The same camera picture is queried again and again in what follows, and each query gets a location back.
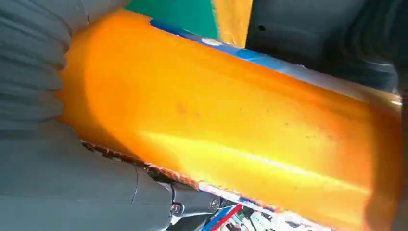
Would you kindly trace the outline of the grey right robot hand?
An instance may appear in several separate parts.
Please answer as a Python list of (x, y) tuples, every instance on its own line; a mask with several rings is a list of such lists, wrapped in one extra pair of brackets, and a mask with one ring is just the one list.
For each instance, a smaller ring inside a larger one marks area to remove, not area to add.
[(182, 216), (194, 230), (221, 204), (154, 181), (138, 165), (85, 148), (55, 120), (0, 121), (0, 228), (3, 231), (164, 231)]

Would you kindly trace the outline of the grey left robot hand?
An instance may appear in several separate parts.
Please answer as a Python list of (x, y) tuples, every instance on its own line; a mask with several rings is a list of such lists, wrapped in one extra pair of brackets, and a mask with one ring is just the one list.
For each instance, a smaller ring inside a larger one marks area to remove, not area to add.
[(246, 48), (378, 90), (397, 89), (391, 36), (405, 0), (255, 0)]

